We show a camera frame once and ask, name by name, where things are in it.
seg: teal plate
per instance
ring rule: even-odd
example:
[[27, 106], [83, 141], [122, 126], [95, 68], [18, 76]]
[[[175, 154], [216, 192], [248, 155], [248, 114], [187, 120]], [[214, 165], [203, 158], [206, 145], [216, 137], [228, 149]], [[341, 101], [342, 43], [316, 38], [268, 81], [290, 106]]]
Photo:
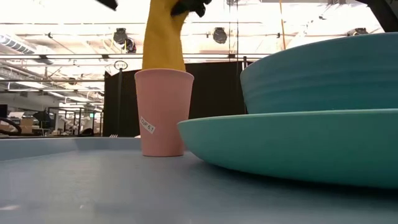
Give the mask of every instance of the teal plate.
[[398, 109], [223, 116], [178, 128], [194, 155], [228, 169], [398, 189]]

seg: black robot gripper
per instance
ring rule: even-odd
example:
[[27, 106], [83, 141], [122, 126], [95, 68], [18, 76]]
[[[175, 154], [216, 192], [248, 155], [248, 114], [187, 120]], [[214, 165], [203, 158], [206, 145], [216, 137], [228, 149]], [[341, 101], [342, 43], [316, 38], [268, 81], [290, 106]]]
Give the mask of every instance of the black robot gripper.
[[97, 0], [97, 1], [113, 10], [116, 10], [116, 8], [118, 7], [118, 2], [116, 0]]
[[211, 0], [179, 0], [172, 8], [171, 16], [177, 16], [186, 11], [195, 12], [199, 17], [203, 17], [206, 12], [205, 4], [209, 4]]

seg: yellow rubber glove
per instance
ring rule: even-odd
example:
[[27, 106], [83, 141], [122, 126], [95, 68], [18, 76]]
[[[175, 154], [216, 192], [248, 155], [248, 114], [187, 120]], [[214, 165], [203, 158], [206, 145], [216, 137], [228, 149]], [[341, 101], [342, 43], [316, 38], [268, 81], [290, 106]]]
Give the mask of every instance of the yellow rubber glove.
[[181, 29], [188, 12], [172, 17], [178, 0], [151, 0], [144, 39], [142, 69], [171, 68], [185, 71]]

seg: ceiling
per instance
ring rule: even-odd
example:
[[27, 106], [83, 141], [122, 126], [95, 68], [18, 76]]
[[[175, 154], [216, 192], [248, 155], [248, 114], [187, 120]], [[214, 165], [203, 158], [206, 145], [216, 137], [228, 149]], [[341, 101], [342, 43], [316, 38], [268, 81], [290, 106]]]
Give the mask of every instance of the ceiling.
[[[31, 46], [35, 54], [124, 54], [112, 39], [117, 28], [126, 28], [128, 36], [136, 43], [137, 54], [141, 54], [150, 1], [139, 0], [139, 4], [132, 0], [118, 2], [115, 12], [94, 0], [4, 1], [1, 3], [0, 34]], [[371, 10], [356, 1], [340, 5], [328, 4], [328, 0], [285, 0], [282, 13], [278, 1], [262, 2], [240, 0], [238, 5], [230, 6], [226, 0], [213, 0], [204, 17], [190, 14], [182, 31], [184, 53], [259, 54], [261, 58], [285, 47], [344, 37], [358, 27], [365, 27], [369, 33], [383, 32]], [[215, 27], [223, 27], [228, 34], [225, 44], [213, 40]], [[0, 54], [20, 53], [0, 45]], [[52, 65], [34, 60], [7, 62], [54, 79], [102, 79], [105, 71], [117, 72], [113, 68], [115, 60], [53, 59]], [[129, 64], [129, 70], [141, 68], [141, 57], [123, 60]], [[187, 62], [215, 60], [221, 59], [191, 58]], [[103, 89], [103, 83], [62, 84], [59, 87]]]

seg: blue bowl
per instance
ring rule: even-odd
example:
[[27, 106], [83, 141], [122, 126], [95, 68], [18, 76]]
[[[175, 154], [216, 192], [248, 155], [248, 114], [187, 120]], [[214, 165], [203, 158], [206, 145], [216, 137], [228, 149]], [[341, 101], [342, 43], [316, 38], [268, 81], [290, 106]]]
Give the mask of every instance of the blue bowl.
[[248, 112], [398, 108], [398, 33], [307, 44], [243, 70]]

